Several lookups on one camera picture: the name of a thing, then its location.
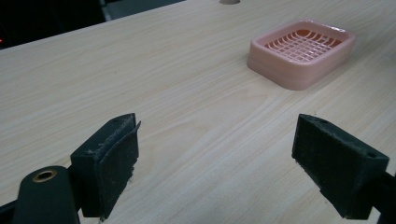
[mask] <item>black plastic part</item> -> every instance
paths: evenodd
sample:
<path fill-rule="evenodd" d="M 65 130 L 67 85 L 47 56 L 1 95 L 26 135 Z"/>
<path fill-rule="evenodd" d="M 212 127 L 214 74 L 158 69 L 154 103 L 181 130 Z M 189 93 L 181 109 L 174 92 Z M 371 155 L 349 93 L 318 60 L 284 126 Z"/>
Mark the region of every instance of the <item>black plastic part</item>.
<path fill-rule="evenodd" d="M 138 158 L 134 114 L 107 122 L 71 155 L 72 175 L 82 180 L 84 217 L 108 218 Z"/>
<path fill-rule="evenodd" d="M 67 169 L 49 166 L 22 180 L 12 223 L 79 223 L 76 211 Z"/>
<path fill-rule="evenodd" d="M 0 223 L 8 224 L 11 223 L 12 217 L 14 216 L 16 201 L 6 203 L 0 207 Z"/>
<path fill-rule="evenodd" d="M 373 185 L 371 193 L 374 207 L 381 212 L 379 224 L 396 223 L 396 178 L 383 174 Z"/>
<path fill-rule="evenodd" d="M 299 116 L 292 157 L 342 217 L 368 218 L 370 186 L 385 173 L 389 157 L 329 121 L 308 115 Z"/>

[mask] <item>dark background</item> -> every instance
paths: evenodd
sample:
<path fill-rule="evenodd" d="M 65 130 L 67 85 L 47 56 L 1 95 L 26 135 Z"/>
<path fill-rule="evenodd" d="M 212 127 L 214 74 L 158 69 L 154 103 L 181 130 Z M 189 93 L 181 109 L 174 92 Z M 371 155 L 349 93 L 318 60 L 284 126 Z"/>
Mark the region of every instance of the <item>dark background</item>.
<path fill-rule="evenodd" d="M 0 49 L 182 0 L 0 0 Z"/>

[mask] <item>soap dish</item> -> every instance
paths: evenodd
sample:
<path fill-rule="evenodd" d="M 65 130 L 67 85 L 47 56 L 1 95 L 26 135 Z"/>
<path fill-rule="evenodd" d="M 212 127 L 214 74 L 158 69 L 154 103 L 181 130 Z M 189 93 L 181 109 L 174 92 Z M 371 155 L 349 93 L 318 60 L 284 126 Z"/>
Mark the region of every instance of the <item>soap dish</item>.
<path fill-rule="evenodd" d="M 301 20 L 251 40 L 247 67 L 293 91 L 305 90 L 344 63 L 356 36 Z"/>

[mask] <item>table surface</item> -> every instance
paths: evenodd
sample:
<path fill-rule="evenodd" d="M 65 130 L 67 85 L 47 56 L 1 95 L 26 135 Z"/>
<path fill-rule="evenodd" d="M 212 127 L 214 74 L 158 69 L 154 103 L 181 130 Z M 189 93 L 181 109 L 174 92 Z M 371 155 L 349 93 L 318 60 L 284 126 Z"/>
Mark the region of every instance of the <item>table surface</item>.
<path fill-rule="evenodd" d="M 291 157 L 300 113 L 396 170 L 396 1 L 187 0 L 0 51 L 0 204 L 106 121 L 136 113 L 140 158 L 106 223 L 375 223 L 339 217 Z M 354 32 L 305 91 L 246 66 L 250 39 L 297 19 Z M 81 218 L 97 223 L 97 218 Z"/>

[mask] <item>wood grain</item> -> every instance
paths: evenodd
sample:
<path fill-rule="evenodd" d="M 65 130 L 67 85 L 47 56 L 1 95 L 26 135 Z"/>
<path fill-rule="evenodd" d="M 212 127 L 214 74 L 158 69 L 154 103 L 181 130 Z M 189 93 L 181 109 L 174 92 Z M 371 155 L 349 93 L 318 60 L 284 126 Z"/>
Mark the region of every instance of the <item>wood grain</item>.
<path fill-rule="evenodd" d="M 0 203 L 107 120 L 142 120 L 133 181 L 106 223 L 375 223 L 341 219 L 291 158 L 299 113 L 390 156 L 396 2 L 188 0 L 0 51 Z M 354 32 L 350 60 L 306 91 L 246 67 L 249 41 L 309 18 Z M 82 223 L 97 223 L 81 218 Z"/>

